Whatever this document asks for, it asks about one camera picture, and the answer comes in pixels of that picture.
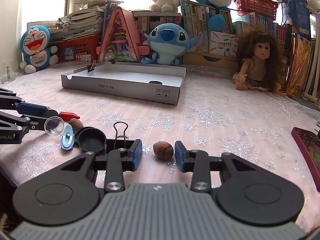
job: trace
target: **wall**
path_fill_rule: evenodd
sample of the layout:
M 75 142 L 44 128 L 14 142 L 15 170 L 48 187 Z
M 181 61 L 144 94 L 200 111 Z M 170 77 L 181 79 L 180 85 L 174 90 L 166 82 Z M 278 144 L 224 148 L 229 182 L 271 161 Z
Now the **wall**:
M 21 0 L 0 0 L 1 32 L 0 61 L 14 60 L 13 70 L 17 70 L 22 61 L 18 44 L 21 37 Z M 6 67 L 0 63 L 0 77 L 6 74 Z

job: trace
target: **binder clip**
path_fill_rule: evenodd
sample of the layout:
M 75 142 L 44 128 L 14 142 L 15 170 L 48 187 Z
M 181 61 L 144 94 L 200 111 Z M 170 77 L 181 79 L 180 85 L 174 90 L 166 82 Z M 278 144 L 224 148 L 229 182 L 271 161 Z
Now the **binder clip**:
M 119 123 L 123 123 L 123 124 L 126 125 L 126 127 L 125 127 L 125 129 L 123 131 L 123 135 L 118 133 L 118 129 L 117 129 L 116 125 L 119 124 Z M 116 130 L 116 136 L 115 136 L 114 139 L 107 139 L 107 154 L 110 151 L 115 150 L 115 149 L 119 149 L 119 148 L 129 150 L 131 148 L 131 146 L 134 144 L 134 142 L 139 140 L 139 139 L 129 140 L 129 137 L 127 135 L 125 135 L 125 132 L 126 132 L 126 130 L 128 128 L 128 124 L 127 123 L 121 122 L 121 121 L 120 122 L 116 122 L 116 123 L 113 124 L 113 127 Z
M 94 68 L 96 67 L 96 64 L 97 64 L 97 61 L 94 60 L 94 61 L 92 62 L 92 65 L 89 65 L 89 66 L 88 66 L 88 72 L 93 71 Z

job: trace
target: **red phone case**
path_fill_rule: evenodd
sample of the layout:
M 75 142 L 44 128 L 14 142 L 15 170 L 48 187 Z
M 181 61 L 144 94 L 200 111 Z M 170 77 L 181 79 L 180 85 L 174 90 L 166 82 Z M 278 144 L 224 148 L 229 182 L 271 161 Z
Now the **red phone case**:
M 309 142 L 305 141 L 303 139 L 303 136 L 301 137 L 301 133 L 308 135 L 308 137 L 310 138 L 310 141 Z M 306 160 L 308 167 L 309 167 L 309 170 L 311 172 L 311 175 L 313 177 L 313 180 L 316 184 L 316 188 L 320 192 L 320 173 L 317 169 L 316 163 L 311 158 L 309 150 L 308 150 L 308 147 L 310 145 L 315 144 L 314 142 L 311 142 L 312 139 L 318 141 L 320 144 L 319 138 L 317 137 L 317 135 L 315 133 L 308 131 L 308 130 L 298 128 L 298 127 L 294 127 L 292 129 L 291 135 L 294 138 L 294 140 L 296 141 L 304 159 Z

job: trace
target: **pink toy house model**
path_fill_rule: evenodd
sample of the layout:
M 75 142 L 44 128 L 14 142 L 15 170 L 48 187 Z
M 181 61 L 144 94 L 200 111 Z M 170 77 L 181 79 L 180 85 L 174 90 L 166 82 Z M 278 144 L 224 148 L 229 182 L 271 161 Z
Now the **pink toy house model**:
M 111 14 L 110 21 L 102 42 L 97 48 L 99 62 L 141 62 L 141 55 L 149 54 L 148 46 L 141 46 L 133 14 L 117 7 Z

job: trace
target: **pink tablecloth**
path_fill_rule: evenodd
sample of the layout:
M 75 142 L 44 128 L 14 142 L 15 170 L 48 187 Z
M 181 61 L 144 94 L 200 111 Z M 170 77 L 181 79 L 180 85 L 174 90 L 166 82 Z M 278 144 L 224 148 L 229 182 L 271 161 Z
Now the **pink tablecloth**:
M 127 135 L 140 138 L 144 151 L 138 171 L 125 172 L 127 185 L 189 183 L 190 173 L 182 174 L 174 160 L 157 160 L 152 150 L 157 141 L 174 145 L 181 140 L 187 149 L 203 149 L 212 156 L 232 152 L 294 182 L 305 195 L 297 224 L 305 231 L 320 225 L 320 196 L 290 134 L 294 126 L 314 130 L 316 118 L 310 112 L 270 93 L 237 91 L 231 78 L 204 71 L 205 67 L 187 71 L 177 106 L 62 88 L 60 75 L 78 67 L 60 64 L 1 87 L 14 90 L 26 102 L 74 112 L 85 126 L 101 129 L 107 138 L 115 136 L 114 122 L 127 122 Z M 62 150 L 58 140 L 30 131 L 21 145 L 0 145 L 1 166 L 19 185 L 79 154 L 76 147 Z M 212 184 L 220 185 L 217 172 L 212 172 Z M 97 186 L 103 186 L 103 172 Z

